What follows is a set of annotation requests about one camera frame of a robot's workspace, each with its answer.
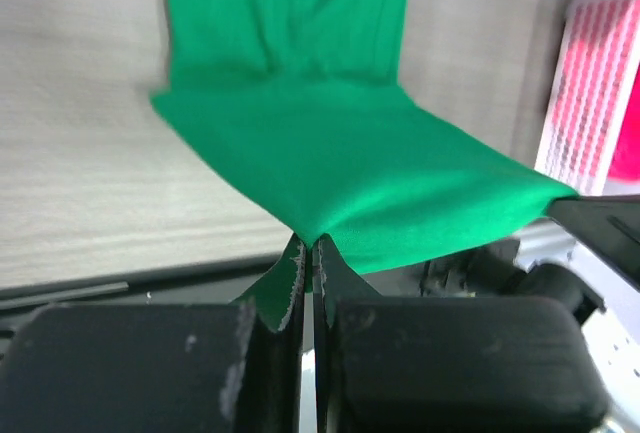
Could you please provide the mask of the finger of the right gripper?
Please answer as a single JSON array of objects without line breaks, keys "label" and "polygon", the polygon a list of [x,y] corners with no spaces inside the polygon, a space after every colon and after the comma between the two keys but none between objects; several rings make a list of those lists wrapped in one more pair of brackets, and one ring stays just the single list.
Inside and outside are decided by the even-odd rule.
[{"label": "finger of the right gripper", "polygon": [[639,196],[554,201],[547,216],[577,241],[569,265],[610,302],[639,300]]}]

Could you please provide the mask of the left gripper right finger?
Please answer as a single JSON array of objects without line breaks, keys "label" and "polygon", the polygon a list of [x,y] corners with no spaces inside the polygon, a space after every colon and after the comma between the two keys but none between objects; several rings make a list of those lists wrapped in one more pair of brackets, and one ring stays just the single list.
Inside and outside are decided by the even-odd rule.
[{"label": "left gripper right finger", "polygon": [[541,295],[384,296],[312,249],[321,432],[590,432],[610,399],[580,324]]}]

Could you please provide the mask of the green t-shirt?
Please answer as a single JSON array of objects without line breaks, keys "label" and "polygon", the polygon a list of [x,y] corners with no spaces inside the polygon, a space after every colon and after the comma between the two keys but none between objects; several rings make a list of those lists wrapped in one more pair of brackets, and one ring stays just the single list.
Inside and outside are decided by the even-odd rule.
[{"label": "green t-shirt", "polygon": [[477,247],[571,187],[421,109],[398,81],[407,0],[167,0],[156,113],[307,246],[360,274]]}]

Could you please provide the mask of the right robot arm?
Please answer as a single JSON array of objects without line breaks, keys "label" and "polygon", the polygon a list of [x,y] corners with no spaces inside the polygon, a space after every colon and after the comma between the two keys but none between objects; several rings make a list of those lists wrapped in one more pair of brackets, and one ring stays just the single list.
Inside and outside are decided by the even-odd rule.
[{"label": "right robot arm", "polygon": [[588,279],[639,283],[639,201],[559,201],[544,226],[425,263],[458,352],[428,419],[452,432],[635,432],[639,341]]}]

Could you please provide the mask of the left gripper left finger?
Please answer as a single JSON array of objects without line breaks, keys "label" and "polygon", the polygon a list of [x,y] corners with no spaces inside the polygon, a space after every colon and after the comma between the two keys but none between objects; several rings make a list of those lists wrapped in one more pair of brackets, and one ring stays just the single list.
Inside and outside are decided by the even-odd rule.
[{"label": "left gripper left finger", "polygon": [[1,293],[5,432],[295,432],[306,248]]}]

